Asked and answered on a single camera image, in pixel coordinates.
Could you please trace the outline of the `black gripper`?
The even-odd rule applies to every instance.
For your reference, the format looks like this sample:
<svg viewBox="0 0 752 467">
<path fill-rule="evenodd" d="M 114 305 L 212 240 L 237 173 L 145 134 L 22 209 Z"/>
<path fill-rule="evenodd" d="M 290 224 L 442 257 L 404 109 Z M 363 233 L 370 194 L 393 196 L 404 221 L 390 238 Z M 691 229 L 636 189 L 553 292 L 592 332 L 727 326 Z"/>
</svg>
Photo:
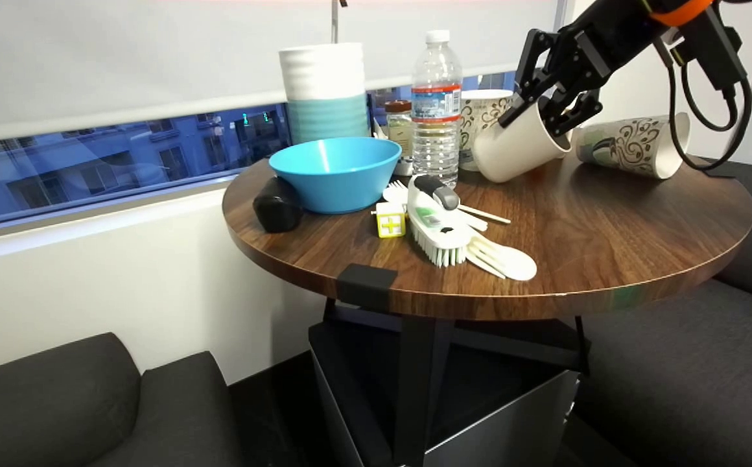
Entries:
<svg viewBox="0 0 752 467">
<path fill-rule="evenodd" d="M 499 117 L 507 130 L 531 104 L 553 137 L 603 111 L 599 91 L 626 64 L 617 17 L 575 17 L 558 30 L 531 29 L 517 67 L 520 93 Z"/>
</svg>

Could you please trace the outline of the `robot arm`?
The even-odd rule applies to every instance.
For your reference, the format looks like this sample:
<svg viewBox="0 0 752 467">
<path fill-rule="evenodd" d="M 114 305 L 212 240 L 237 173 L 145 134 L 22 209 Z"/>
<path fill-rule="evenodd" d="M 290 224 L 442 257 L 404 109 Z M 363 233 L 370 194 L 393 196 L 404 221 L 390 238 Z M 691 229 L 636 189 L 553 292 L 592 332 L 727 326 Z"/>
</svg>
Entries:
<svg viewBox="0 0 752 467">
<path fill-rule="evenodd" d="M 520 91 L 499 125 L 536 109 L 549 134 L 565 134 L 599 113 L 603 86 L 670 30 L 683 38 L 676 61 L 695 60 L 717 91 L 732 95 L 748 83 L 743 41 L 722 20 L 719 0 L 593 0 L 558 30 L 527 33 Z"/>
</svg>

